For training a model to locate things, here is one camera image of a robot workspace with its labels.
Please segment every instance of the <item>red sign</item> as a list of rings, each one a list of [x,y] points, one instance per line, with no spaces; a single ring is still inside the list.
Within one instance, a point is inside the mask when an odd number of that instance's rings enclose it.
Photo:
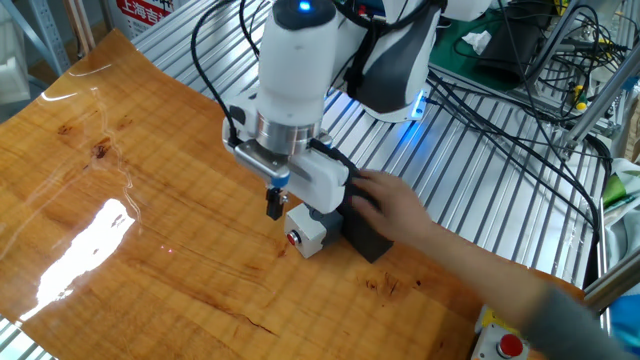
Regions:
[[[116,0],[116,4],[123,14],[148,25],[155,25],[170,12],[143,0]]]

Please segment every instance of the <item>sleeve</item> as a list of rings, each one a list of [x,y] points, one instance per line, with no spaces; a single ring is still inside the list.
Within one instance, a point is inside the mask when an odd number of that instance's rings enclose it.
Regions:
[[[609,338],[587,309],[555,287],[522,334],[549,360],[638,360]]]

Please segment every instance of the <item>blue led light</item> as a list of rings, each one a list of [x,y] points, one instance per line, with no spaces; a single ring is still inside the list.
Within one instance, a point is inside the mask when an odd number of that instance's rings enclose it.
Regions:
[[[311,3],[308,1],[300,1],[300,5],[298,5],[298,9],[302,12],[308,12],[311,10]]]
[[[420,103],[422,103],[423,97],[424,97],[424,90],[421,90],[418,96],[416,96],[416,99],[413,105],[413,110],[411,111],[411,117],[414,119],[422,118],[423,110],[420,109]]]

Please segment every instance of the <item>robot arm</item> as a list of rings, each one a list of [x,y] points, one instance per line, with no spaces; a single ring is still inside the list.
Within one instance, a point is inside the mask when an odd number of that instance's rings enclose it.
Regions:
[[[491,0],[449,0],[445,14],[469,19]],[[435,30],[446,0],[383,0],[387,23],[349,14],[330,0],[277,0],[260,50],[257,88],[230,103],[236,160],[267,183],[267,213],[282,215],[286,193],[330,214],[343,202],[348,168],[310,147],[331,147],[321,130],[324,98],[332,82],[374,118],[405,121],[423,89]],[[463,4],[467,11],[461,12]]]

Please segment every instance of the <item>wooden table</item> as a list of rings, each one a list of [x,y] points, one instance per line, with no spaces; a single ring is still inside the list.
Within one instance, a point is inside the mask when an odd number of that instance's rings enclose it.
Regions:
[[[118,32],[0,126],[0,313],[61,359],[467,359],[482,303],[396,245],[304,260],[211,100]]]

